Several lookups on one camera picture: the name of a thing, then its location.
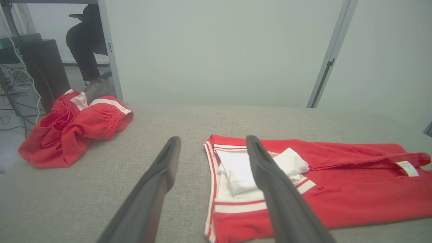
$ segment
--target folded clothing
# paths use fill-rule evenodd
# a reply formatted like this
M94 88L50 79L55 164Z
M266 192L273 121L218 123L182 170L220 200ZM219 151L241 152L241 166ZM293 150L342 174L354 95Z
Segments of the folded clothing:
M23 159L38 167L69 167L93 139L110 139L123 131L133 112L112 96L87 106L83 92L69 90L55 102L18 149Z
M229 151L216 149L221 165L219 173L224 173L229 180L229 188L233 195L259 190L255 184L247 151ZM281 154L271 153L279 168L289 177L294 185L303 178L301 173L309 170L308 163L294 150L287 148Z
M292 148L308 162L296 188L328 228L432 217L432 172L420 168L431 162L426 153L398 144L261 143L272 156ZM204 147L212 183L206 237L212 243L272 237L262 192L233 195L227 174L218 172L220 151L246 151L246 140L211 135Z

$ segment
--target clothing tag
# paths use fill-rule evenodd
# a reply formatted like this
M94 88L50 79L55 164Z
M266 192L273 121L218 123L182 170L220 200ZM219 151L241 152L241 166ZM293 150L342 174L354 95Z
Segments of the clothing tag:
M402 161L402 162L397 162L396 164L402 167L402 169L404 169L407 172L409 177L419 176L419 173L410 162Z

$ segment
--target red clothing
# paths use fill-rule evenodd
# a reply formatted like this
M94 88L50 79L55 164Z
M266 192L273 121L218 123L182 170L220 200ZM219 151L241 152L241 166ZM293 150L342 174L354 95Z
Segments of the red clothing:
M133 118L133 112L112 96L96 99L87 107L85 94L71 90L57 99L52 111L18 149L34 166L69 167L93 139L110 139Z
M261 143L274 153L290 147L309 164L310 171L304 175L316 185L302 195L328 228L432 217L432 172L420 168L431 162L426 153L407 153L398 144L311 143L297 139ZM221 202L217 198L221 175L217 173L220 162L215 148L246 150L246 140L212 135L204 146L212 175L206 236L219 243L271 237L267 209L253 207L258 201ZM419 176L409 177L396 164L401 161L411 163ZM218 212L221 203L225 208Z

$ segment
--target gray fabric surface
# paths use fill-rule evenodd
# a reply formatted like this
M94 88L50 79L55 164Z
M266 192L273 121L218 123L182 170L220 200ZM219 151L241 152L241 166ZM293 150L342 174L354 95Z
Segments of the gray fabric surface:
M22 161L0 176L0 242L95 242L171 136L181 137L177 179L166 195L157 242L207 242L203 235L211 134L340 143L398 143L432 154L432 137L380 115L317 109L131 106L135 117L109 141L95 141L71 167ZM332 230L338 242L428 242L432 219ZM251 242L272 242L272 239Z

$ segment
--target white cable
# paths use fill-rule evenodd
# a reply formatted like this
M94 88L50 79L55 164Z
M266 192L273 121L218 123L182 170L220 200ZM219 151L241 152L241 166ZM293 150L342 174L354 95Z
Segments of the white cable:
M9 26L7 25L7 22L6 22L6 15L5 15L4 12L3 12L3 8L0 8L0 9L1 9L1 13L2 13L2 15L3 15L3 21L2 21L3 26L4 26L6 29L9 29ZM36 90L35 80L30 76L29 72L27 71L27 66L25 65L24 61L21 59L20 55L18 55L18 53L16 52L15 43L13 42L13 40L12 40L12 38L10 37L9 33L8 33L8 32L6 32L6 33L7 33L7 37L9 37L9 40L10 40L10 42L12 43L12 48L13 48L13 51L15 52L16 57L17 57L17 58L19 59L19 61L22 62L22 64L24 65L24 71L25 71L26 75L29 77L29 79L33 82L33 88L35 89L35 92L36 92L36 94L37 94L38 97L39 97L38 102L36 103L36 108L37 108L37 110L38 110L38 116L36 116L36 122L35 122L35 124L37 124L37 123L38 123L39 116L41 115L41 111L39 110L39 103L41 102L41 95L40 95L40 94L38 93L38 91Z

